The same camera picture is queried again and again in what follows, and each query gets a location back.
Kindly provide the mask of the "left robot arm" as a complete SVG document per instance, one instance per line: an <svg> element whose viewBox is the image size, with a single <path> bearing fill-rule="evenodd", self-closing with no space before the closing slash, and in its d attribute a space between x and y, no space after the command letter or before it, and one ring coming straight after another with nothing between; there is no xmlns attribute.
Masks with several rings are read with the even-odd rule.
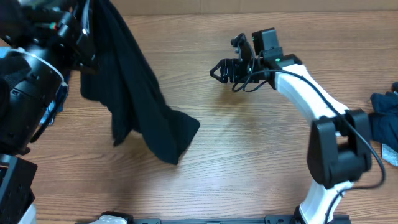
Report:
<svg viewBox="0 0 398 224"><path fill-rule="evenodd" d="M51 103L66 99L66 75L98 70L92 0L2 1L1 222L34 223L36 164L23 159L49 124Z"/></svg>

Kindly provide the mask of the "black garment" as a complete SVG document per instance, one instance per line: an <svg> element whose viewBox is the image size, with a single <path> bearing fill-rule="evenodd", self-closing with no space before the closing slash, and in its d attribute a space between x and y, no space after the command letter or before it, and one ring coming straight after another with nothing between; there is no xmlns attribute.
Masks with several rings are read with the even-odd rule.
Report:
<svg viewBox="0 0 398 224"><path fill-rule="evenodd" d="M111 112L114 145L136 131L160 160L178 164L200 122L166 103L155 73L110 1L94 2L93 37L99 69L81 74L80 93Z"/></svg>

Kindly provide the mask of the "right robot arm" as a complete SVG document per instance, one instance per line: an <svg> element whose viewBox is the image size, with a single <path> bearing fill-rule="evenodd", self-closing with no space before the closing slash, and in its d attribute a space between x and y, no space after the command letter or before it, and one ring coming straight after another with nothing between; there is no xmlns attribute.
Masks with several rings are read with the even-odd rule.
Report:
<svg viewBox="0 0 398 224"><path fill-rule="evenodd" d="M349 217L336 217L334 211L344 194L371 168L366 113L336 101L296 55L284 54L274 28L252 33L252 42L241 33L231 39L231 45L238 57L220 60L210 76L233 83L234 92L244 91L249 83L268 83L288 98L310 125L310 190L294 214L269 215L265 222L349 223Z"/></svg>

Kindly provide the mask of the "folded light blue jeans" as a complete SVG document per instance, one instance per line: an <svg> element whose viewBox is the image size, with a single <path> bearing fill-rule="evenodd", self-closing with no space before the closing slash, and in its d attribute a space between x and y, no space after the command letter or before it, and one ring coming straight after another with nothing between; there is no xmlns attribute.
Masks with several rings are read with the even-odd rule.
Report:
<svg viewBox="0 0 398 224"><path fill-rule="evenodd" d="M11 49L10 47L1 47L1 58L4 58L10 49ZM70 79L70 72L67 73L65 82L68 83L69 79ZM60 89L57 91L56 99L50 102L49 106L47 107L46 112L44 113L42 119L40 120L39 123L40 125L44 124L46 120L49 120L49 125L53 125L56 115L63 111L63 104L68 97L69 90L67 90L66 95L63 95L62 90L63 87L61 86ZM55 109L55 106L57 106L57 101L61 101L61 103L57 111L55 112L55 115L53 115L51 119L49 119L50 113L53 111L53 109Z"/></svg>

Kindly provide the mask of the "light denim fabric piece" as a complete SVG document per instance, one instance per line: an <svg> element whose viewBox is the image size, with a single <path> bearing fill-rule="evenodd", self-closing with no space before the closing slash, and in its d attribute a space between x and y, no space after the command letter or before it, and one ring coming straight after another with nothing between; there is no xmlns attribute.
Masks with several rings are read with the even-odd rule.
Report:
<svg viewBox="0 0 398 224"><path fill-rule="evenodd" d="M382 158L393 166L398 166L398 155L397 152L391 149L387 144L381 145Z"/></svg>

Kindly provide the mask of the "dark navy garment pile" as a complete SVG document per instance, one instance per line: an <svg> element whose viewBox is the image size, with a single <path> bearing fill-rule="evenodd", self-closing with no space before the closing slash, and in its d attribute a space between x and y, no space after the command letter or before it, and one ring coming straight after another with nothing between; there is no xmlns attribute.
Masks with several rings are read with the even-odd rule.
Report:
<svg viewBox="0 0 398 224"><path fill-rule="evenodd" d="M374 141L397 149L397 82L392 91L373 93L370 97L373 112L369 115Z"/></svg>

